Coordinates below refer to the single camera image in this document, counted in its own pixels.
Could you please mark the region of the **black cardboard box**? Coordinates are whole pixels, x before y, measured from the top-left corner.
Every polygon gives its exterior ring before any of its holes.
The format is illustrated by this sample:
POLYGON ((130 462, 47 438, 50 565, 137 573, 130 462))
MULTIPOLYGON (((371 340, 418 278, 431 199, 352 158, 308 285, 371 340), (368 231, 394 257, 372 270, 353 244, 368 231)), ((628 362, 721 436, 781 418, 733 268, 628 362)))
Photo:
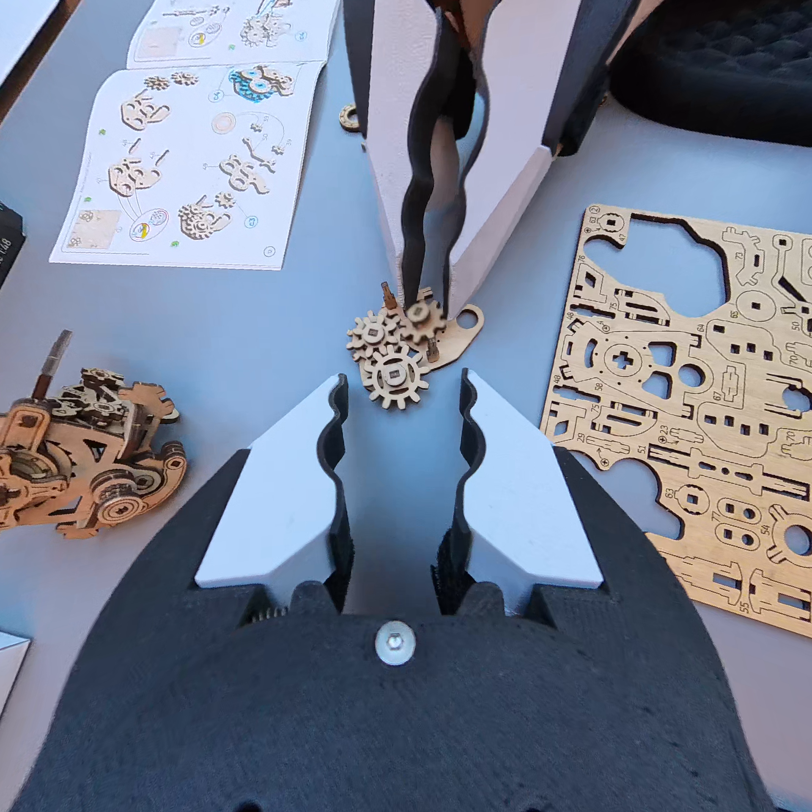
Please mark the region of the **black cardboard box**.
POLYGON ((25 243, 23 218, 5 204, 0 205, 0 285, 3 286, 25 243))

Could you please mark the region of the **white box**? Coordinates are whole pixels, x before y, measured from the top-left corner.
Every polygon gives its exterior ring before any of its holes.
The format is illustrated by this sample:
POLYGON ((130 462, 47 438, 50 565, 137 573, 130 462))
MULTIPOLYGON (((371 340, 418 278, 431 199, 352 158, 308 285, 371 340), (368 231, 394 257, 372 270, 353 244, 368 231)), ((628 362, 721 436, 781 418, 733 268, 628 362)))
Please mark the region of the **white box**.
POLYGON ((31 640, 1 631, 0 714, 2 715, 31 640))

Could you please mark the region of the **wooden gear base plate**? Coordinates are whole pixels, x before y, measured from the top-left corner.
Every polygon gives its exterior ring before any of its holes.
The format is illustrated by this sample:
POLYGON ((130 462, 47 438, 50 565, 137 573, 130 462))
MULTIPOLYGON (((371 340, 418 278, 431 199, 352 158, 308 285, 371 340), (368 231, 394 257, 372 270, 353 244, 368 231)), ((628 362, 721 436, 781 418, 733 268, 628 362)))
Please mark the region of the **wooden gear base plate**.
MULTIPOLYGON (((382 288, 384 292, 384 305, 382 308, 386 308, 388 311, 398 312, 400 319, 402 320, 403 312, 405 310, 399 305, 398 301, 389 290, 387 283, 383 283, 382 288)), ((430 288, 422 288, 418 292, 417 301, 421 299, 433 299, 432 290, 430 288)), ((458 321, 455 319, 446 319, 445 328, 439 331, 432 339, 427 340, 425 343, 415 346, 405 342, 400 337, 400 341, 397 344, 388 345, 397 346, 399 344, 406 344, 411 348, 411 352, 409 353, 410 355, 413 355, 417 351, 423 352, 424 359, 421 361, 420 366, 422 369, 421 378, 425 381, 425 376, 428 374, 428 372, 451 364, 453 361, 458 359, 465 349, 471 344, 472 340, 474 340, 474 338, 478 335, 479 331, 482 330, 484 323, 482 310, 474 305, 466 305, 463 307, 462 314, 466 313, 474 317, 474 322, 469 328, 460 326, 458 321)), ((370 359, 361 360, 357 363, 359 364, 361 382, 363 386, 371 393, 371 375, 364 368, 364 364, 367 360, 370 359)))

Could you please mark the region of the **grey desk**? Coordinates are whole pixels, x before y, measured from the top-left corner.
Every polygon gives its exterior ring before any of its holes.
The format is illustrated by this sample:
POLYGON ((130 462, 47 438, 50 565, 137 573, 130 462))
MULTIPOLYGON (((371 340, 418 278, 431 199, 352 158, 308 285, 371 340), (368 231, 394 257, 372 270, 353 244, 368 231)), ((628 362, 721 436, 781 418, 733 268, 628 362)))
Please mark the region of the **grey desk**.
POLYGON ((97 90, 124 66, 149 6, 81 2, 2 124, 2 201, 27 234, 2 288, 2 410, 32 391, 52 343, 70 329, 54 388, 83 366, 162 384, 181 413, 165 432, 184 443, 190 469, 163 506, 97 538, 66 541, 49 526, 2 534, 2 629, 33 639, 2 718, 2 810, 36 760, 88 630, 145 544, 328 376, 343 371, 350 384, 339 471, 357 554, 346 609, 437 615, 430 566, 466 469, 461 369, 538 424, 584 209, 810 232, 809 148, 664 127, 609 99, 579 152, 554 162, 473 297, 482 333, 429 376, 418 405, 384 411, 362 391, 345 349, 345 331, 380 300, 389 275, 367 156, 339 124, 352 98, 340 18, 281 271, 49 263, 97 90))

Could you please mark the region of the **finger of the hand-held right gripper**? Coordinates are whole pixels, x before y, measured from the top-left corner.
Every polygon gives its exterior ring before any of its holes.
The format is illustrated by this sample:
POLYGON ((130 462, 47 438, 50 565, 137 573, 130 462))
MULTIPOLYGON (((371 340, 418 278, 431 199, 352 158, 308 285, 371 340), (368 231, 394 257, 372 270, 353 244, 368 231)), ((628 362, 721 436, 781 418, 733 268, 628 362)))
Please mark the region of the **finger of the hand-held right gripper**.
POLYGON ((473 66, 429 2, 374 4, 367 149, 402 305, 425 274, 448 298, 447 255, 460 202, 458 140, 471 125, 473 66))
POLYGON ((464 180, 466 217, 450 256, 448 315, 470 301, 549 169, 543 145, 579 1, 505 1, 482 54, 488 121, 464 180))

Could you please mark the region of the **small wooden gear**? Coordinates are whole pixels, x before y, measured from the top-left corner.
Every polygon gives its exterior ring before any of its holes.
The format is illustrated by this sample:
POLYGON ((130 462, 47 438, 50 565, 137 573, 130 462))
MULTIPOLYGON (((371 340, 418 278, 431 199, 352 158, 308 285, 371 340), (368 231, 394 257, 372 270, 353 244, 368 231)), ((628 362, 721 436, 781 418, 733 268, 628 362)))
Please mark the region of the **small wooden gear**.
POLYGON ((412 345, 432 339, 446 326, 442 307, 433 299, 421 299, 403 312, 401 338, 412 345))

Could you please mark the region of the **laser-cut wooden parts sheet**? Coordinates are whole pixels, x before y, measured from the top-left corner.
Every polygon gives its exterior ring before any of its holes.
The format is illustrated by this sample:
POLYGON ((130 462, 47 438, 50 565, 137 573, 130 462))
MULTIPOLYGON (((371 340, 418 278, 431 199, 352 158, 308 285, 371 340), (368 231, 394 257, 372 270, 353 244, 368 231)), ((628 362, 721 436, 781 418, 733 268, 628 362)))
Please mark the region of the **laser-cut wooden parts sheet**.
POLYGON ((648 537, 693 600, 810 637, 811 417, 785 401, 810 397, 810 235, 593 205, 578 241, 541 429, 601 470, 655 473, 683 527, 648 537), (686 317, 588 258, 633 219, 714 249, 727 302, 686 317))

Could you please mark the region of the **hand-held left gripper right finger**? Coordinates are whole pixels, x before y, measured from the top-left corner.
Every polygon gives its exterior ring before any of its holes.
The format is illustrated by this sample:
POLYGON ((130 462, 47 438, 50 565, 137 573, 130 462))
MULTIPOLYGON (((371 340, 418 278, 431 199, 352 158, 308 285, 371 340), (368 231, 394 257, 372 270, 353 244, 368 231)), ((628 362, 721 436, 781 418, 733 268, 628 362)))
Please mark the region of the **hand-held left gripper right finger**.
POLYGON ((499 586, 523 614, 535 584, 597 588, 603 575, 550 441, 464 369, 461 454, 452 527, 439 548, 435 593, 454 614, 473 582, 499 586))

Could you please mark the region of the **assembly instruction booklet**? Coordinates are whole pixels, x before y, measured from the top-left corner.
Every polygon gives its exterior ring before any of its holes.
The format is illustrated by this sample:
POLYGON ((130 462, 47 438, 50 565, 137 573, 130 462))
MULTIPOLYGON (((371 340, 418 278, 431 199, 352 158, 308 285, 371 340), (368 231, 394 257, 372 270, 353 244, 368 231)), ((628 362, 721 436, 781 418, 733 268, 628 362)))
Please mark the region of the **assembly instruction booklet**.
POLYGON ((281 269, 339 6, 155 2, 96 96, 50 261, 281 269))

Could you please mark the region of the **wooden model vehicle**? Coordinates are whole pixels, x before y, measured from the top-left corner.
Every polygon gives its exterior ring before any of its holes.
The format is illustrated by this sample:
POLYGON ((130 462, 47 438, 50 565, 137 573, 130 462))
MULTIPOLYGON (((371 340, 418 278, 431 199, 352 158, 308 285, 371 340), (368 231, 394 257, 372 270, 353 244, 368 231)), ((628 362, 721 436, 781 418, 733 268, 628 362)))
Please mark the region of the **wooden model vehicle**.
POLYGON ((66 538, 89 538, 157 507, 187 471, 181 442, 151 448, 159 426, 179 419, 163 387, 91 368, 47 396, 71 336, 60 334, 32 395, 2 414, 2 530, 56 523, 66 538))

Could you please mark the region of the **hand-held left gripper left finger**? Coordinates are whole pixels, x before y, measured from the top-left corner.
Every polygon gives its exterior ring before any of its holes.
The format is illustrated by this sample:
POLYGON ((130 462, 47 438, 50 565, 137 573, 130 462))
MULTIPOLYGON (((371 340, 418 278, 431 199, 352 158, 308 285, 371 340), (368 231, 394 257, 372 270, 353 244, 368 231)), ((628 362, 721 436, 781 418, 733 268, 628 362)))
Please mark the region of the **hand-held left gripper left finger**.
POLYGON ((316 581, 343 609, 353 542, 335 467, 347 416, 348 381, 337 373, 251 444, 195 576, 200 587, 263 584, 286 606, 299 583, 316 581))

